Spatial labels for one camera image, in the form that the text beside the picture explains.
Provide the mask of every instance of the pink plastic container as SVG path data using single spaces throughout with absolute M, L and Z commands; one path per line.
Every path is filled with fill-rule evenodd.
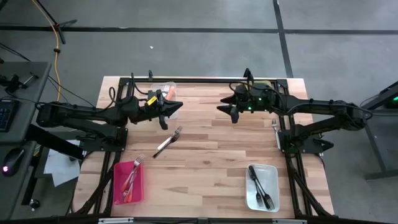
M 134 167 L 134 161 L 119 162 L 114 165 L 113 170 L 113 203 L 115 205 L 125 204 L 123 202 L 122 186 L 129 177 Z M 132 198 L 129 203 L 138 203 L 144 199 L 144 165 L 137 168 L 136 178 L 132 187 Z

